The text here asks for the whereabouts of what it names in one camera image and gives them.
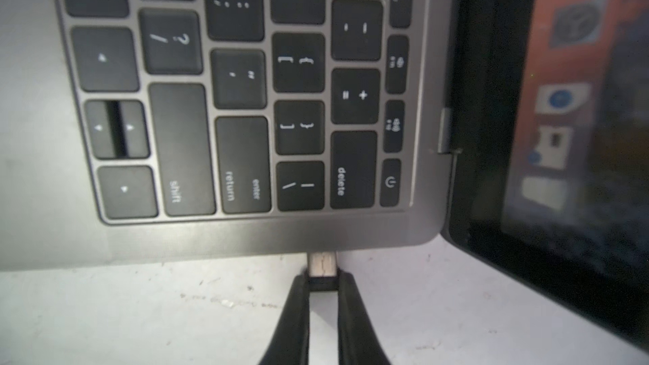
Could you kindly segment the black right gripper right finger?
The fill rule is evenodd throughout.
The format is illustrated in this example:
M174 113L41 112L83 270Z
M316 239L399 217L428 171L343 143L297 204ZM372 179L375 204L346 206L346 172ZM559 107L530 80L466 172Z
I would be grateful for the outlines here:
M390 364L376 336L354 276L338 271L338 357L339 363Z

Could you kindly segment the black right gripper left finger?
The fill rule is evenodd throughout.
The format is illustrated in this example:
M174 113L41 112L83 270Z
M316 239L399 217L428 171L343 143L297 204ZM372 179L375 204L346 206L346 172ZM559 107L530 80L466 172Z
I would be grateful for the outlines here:
M285 300L274 334L259 365L309 363L309 276L297 275Z

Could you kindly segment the small usb mouse receiver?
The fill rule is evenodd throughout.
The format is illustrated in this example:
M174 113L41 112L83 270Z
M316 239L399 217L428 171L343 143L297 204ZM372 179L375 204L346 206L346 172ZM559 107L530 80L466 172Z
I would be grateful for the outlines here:
M338 291L338 264L335 252L308 253L309 290L311 292Z

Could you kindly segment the grey laptop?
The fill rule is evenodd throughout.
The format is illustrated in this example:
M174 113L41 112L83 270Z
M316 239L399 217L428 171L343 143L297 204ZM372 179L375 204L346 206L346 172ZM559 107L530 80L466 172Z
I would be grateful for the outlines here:
M1 0L4 271L445 238L648 347L648 0Z

